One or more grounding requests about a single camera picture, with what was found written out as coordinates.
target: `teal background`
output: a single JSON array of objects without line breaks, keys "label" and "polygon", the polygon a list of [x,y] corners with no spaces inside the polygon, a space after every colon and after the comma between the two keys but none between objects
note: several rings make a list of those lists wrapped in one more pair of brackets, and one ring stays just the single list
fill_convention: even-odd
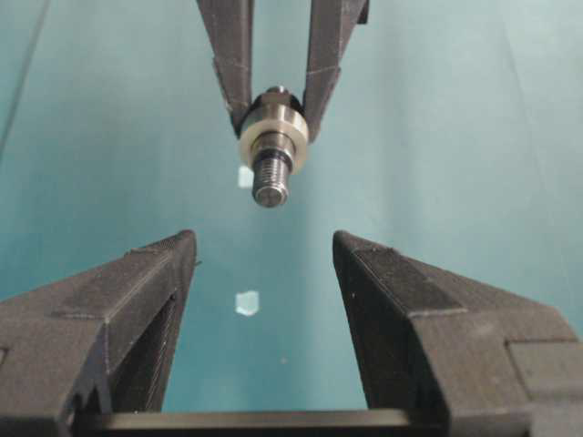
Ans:
[{"label": "teal background", "polygon": [[[581,23],[580,0],[373,0],[288,204],[264,210],[194,1],[0,0],[0,295],[194,229],[169,411],[364,406],[336,229],[583,333]],[[307,1],[256,2],[255,93],[302,92],[308,24]]]}]

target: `teal surface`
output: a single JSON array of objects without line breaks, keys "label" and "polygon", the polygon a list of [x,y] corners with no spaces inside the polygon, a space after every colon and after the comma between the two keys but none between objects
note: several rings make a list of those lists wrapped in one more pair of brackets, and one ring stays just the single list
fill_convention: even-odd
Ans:
[{"label": "teal surface", "polygon": [[[54,0],[22,78],[41,9],[0,0],[2,126],[19,96],[0,148],[0,294],[194,229],[167,410],[364,406],[336,229],[555,305],[583,333],[579,0],[373,1],[277,210],[238,186],[194,1]],[[308,24],[306,1],[256,2],[255,92],[301,93]],[[247,290],[251,317],[235,310]]]}]

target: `bolt thread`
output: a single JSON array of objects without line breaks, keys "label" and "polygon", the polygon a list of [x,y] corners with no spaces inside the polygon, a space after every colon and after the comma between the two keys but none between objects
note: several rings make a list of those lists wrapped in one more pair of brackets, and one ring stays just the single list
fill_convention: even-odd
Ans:
[{"label": "bolt thread", "polygon": [[253,197],[266,208],[283,205],[288,198],[288,177],[290,168],[278,157],[264,158],[253,169]]}]

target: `black plastic part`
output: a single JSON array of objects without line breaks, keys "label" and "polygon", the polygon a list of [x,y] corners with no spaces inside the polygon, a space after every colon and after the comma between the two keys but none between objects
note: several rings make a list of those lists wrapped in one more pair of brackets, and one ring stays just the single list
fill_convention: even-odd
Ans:
[{"label": "black plastic part", "polygon": [[320,132],[322,117],[338,82],[340,62],[354,27],[367,19],[367,0],[312,0],[303,95],[303,113],[310,128],[310,141]]},{"label": "black plastic part", "polygon": [[157,411],[194,270],[191,231],[0,304],[0,435],[82,411]]},{"label": "black plastic part", "polygon": [[583,435],[583,345],[556,310],[337,232],[334,266],[371,408],[448,435]]},{"label": "black plastic part", "polygon": [[235,134],[251,105],[253,0],[198,0]]},{"label": "black plastic part", "polygon": [[431,417],[398,410],[361,412],[212,412],[80,417],[79,437],[436,436]]}]

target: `metal washer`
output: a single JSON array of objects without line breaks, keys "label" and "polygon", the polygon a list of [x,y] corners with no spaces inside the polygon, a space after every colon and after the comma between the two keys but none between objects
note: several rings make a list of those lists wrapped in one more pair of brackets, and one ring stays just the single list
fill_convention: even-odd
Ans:
[{"label": "metal washer", "polygon": [[240,135],[240,157],[249,168],[253,166],[253,143],[267,132],[278,132],[291,140],[295,147],[292,174],[300,171],[308,157],[310,138],[302,114],[285,105],[271,103],[258,107],[245,118]]}]

